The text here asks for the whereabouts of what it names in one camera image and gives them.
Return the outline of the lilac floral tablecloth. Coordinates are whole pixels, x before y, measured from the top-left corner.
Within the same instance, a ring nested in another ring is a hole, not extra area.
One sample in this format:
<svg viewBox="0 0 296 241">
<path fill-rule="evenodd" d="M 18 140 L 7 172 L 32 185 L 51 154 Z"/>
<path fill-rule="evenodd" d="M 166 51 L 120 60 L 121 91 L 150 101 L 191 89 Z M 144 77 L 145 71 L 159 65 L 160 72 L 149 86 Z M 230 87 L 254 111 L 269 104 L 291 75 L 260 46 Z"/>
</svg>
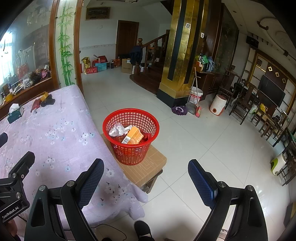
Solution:
<svg viewBox="0 0 296 241">
<path fill-rule="evenodd" d="M 144 217 L 142 204 L 148 196 L 123 173 L 97 130 L 80 89 L 71 85 L 52 92 L 53 105 L 32 111 L 23 106 L 22 117 L 1 121 L 8 135 L 1 148 L 1 178 L 26 152 L 35 162 L 23 181 L 25 195 L 33 202 L 38 188 L 61 187 L 86 171 L 95 159 L 104 162 L 104 173 L 89 204 L 82 211 L 91 226 L 115 218 L 122 211 L 133 220 Z"/>
</svg>

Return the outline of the television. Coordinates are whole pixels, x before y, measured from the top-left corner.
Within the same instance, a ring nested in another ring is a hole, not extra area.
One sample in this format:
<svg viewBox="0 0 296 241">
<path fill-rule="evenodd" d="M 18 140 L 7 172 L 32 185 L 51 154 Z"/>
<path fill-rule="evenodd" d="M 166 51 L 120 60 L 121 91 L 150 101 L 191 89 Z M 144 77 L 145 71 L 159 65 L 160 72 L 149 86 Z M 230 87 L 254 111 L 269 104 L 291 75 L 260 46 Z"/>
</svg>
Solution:
<svg viewBox="0 0 296 241">
<path fill-rule="evenodd" d="M 277 84 L 275 84 L 267 76 L 262 75 L 258 88 L 269 99 L 271 99 L 276 106 L 280 107 L 285 97 L 285 92 Z"/>
</svg>

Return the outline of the gold pillar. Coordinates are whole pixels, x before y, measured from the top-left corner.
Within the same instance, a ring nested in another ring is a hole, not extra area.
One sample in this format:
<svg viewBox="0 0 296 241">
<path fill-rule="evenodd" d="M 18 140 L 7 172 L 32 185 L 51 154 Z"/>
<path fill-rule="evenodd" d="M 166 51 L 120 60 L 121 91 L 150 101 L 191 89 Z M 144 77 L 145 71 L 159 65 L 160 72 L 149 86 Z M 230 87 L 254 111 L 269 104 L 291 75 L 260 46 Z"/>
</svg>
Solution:
<svg viewBox="0 0 296 241">
<path fill-rule="evenodd" d="M 210 1 L 174 1 L 163 74 L 157 98 L 172 108 L 184 105 L 190 95 L 193 64 L 201 33 L 207 23 Z"/>
</svg>

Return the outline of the purple mop head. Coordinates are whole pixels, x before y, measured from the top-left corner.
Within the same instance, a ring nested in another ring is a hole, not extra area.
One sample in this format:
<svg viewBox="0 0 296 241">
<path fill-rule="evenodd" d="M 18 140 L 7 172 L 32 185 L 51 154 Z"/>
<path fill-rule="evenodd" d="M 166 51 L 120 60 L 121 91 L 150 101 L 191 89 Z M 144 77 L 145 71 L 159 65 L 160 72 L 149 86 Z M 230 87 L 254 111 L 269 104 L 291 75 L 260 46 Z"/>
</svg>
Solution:
<svg viewBox="0 0 296 241">
<path fill-rule="evenodd" d="M 171 108 L 171 111 L 176 115 L 186 115 L 188 113 L 188 109 L 185 105 L 174 106 Z"/>
</svg>

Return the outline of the red mesh waste basket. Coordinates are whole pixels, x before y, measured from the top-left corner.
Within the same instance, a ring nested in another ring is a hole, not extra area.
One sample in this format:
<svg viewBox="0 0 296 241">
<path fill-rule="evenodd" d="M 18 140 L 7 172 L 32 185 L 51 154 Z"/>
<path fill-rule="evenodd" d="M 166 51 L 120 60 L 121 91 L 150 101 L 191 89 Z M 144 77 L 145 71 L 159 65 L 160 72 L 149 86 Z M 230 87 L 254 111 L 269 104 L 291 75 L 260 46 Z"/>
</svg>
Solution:
<svg viewBox="0 0 296 241">
<path fill-rule="evenodd" d="M 109 114 L 102 124 L 115 157 L 122 164 L 139 164 L 159 134 L 159 122 L 150 113 L 137 108 L 119 109 Z"/>
</svg>

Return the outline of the orange medicine box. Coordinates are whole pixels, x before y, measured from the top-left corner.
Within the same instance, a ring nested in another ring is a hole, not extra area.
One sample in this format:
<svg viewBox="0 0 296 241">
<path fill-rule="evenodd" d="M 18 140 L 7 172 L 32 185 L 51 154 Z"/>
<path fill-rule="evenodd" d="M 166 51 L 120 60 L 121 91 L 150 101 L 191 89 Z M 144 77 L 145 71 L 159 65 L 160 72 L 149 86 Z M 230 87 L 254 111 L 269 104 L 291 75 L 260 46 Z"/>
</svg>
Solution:
<svg viewBox="0 0 296 241">
<path fill-rule="evenodd" d="M 121 143 L 127 145 L 137 145 L 142 138 L 143 134 L 140 132 L 140 129 L 133 126 Z"/>
</svg>

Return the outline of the white paint bucket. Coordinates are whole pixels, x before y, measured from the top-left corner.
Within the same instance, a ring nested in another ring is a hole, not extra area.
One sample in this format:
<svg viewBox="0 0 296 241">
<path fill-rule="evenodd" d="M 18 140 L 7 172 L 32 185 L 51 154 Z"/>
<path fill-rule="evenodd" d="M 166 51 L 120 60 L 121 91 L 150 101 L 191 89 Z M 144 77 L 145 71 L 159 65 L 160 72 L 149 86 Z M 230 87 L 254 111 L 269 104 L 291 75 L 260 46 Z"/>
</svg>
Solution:
<svg viewBox="0 0 296 241">
<path fill-rule="evenodd" d="M 197 87 L 192 87 L 190 96 L 189 96 L 189 103 L 198 105 L 199 101 L 201 100 L 203 96 L 203 91 Z"/>
</svg>

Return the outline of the black wallet pouch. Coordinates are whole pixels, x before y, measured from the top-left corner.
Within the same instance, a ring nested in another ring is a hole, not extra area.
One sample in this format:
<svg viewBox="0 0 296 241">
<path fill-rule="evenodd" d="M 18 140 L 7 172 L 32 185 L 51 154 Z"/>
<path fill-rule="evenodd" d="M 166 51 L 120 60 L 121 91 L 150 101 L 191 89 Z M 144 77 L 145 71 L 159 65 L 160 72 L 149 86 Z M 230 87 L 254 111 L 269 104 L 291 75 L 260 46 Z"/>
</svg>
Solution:
<svg viewBox="0 0 296 241">
<path fill-rule="evenodd" d="M 53 105 L 55 103 L 55 99 L 53 99 L 52 95 L 49 94 L 47 98 L 41 102 L 40 106 L 45 107 L 47 105 Z"/>
</svg>

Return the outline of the teal tissue box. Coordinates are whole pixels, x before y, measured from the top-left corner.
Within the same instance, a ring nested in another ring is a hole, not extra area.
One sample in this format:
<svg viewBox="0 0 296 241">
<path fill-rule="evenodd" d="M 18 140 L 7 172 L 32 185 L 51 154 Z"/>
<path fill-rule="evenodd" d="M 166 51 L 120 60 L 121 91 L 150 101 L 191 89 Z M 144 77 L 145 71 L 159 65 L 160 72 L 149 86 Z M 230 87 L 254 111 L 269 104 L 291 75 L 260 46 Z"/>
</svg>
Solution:
<svg viewBox="0 0 296 241">
<path fill-rule="evenodd" d="M 9 124 L 23 116 L 24 108 L 22 105 L 13 103 L 9 109 L 7 120 Z"/>
</svg>

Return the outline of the cardboard box far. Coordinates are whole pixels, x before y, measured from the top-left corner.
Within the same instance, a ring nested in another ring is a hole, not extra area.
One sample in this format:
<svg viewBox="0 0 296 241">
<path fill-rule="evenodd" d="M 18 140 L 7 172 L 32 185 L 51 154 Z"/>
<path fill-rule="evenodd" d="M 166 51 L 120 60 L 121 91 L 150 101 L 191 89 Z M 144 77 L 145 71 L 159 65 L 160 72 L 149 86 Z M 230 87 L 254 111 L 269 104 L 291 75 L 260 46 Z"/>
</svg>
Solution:
<svg viewBox="0 0 296 241">
<path fill-rule="evenodd" d="M 122 59 L 121 62 L 121 71 L 122 73 L 132 74 L 133 65 L 130 62 L 130 59 Z"/>
</svg>

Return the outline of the red snack bag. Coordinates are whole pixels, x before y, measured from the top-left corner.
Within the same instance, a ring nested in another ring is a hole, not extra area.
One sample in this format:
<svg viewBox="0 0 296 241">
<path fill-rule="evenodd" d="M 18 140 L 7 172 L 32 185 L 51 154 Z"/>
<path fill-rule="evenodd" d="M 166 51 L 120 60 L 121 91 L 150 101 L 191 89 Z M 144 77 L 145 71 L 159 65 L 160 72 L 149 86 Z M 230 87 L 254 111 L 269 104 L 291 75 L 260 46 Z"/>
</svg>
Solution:
<svg viewBox="0 0 296 241">
<path fill-rule="evenodd" d="M 148 140 L 150 140 L 151 138 L 151 134 L 150 133 L 143 133 L 143 138 L 141 139 L 141 143 L 143 142 L 147 142 Z"/>
</svg>

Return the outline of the wooden sideboard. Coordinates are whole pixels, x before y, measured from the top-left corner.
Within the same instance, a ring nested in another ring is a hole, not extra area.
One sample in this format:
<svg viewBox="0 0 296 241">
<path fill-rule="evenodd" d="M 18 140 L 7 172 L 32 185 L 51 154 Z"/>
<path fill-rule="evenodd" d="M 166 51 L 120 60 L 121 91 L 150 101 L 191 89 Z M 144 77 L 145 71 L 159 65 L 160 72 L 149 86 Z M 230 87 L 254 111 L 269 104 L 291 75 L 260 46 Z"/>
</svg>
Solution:
<svg viewBox="0 0 296 241">
<path fill-rule="evenodd" d="M 52 92 L 58 89 L 58 85 L 56 85 L 55 79 L 48 78 L 42 80 L 41 82 L 37 83 L 34 86 L 31 86 L 27 89 L 22 90 L 17 95 L 14 95 L 13 98 L 6 102 L 4 105 L 1 106 L 0 110 L 0 118 L 1 120 L 7 116 L 9 109 L 12 104 L 17 103 L 18 105 L 26 104 L 28 101 L 40 96 L 43 92 Z"/>
</svg>

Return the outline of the clear plastic bag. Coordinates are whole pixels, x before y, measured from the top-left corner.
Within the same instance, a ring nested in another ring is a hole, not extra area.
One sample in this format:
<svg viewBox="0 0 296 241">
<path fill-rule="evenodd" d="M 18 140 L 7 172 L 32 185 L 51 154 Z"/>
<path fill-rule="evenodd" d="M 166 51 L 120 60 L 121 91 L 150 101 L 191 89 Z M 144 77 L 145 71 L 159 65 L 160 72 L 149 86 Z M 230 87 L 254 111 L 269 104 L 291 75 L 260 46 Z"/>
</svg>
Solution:
<svg viewBox="0 0 296 241">
<path fill-rule="evenodd" d="M 109 136 L 111 137 L 120 137 L 127 135 L 128 132 L 132 129 L 132 125 L 124 127 L 121 123 L 116 123 L 109 131 Z"/>
</svg>

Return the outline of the red packet far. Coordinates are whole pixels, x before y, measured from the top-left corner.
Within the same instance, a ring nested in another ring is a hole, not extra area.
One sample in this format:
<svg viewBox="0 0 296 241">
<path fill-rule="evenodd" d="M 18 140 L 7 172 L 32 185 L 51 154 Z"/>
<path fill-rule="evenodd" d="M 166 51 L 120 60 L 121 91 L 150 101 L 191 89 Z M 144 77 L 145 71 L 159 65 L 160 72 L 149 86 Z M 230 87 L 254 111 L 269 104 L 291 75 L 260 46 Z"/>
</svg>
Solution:
<svg viewBox="0 0 296 241">
<path fill-rule="evenodd" d="M 42 103 L 42 101 L 41 101 L 40 98 L 35 99 L 34 102 L 33 102 L 33 105 L 32 105 L 32 108 L 31 108 L 31 111 L 30 112 L 32 113 L 33 111 L 35 111 L 36 109 L 38 109 L 41 106 L 41 103 Z"/>
</svg>

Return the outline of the yellow tape roll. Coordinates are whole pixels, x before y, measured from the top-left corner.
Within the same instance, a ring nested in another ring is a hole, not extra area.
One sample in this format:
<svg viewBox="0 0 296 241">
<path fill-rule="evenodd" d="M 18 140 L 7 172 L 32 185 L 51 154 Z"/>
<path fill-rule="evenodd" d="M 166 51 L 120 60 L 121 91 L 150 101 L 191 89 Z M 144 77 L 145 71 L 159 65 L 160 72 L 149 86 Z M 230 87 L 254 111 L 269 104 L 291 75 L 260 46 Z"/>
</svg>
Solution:
<svg viewBox="0 0 296 241">
<path fill-rule="evenodd" d="M 49 96 L 48 92 L 44 92 L 43 95 L 40 97 L 40 101 L 43 102 Z"/>
</svg>

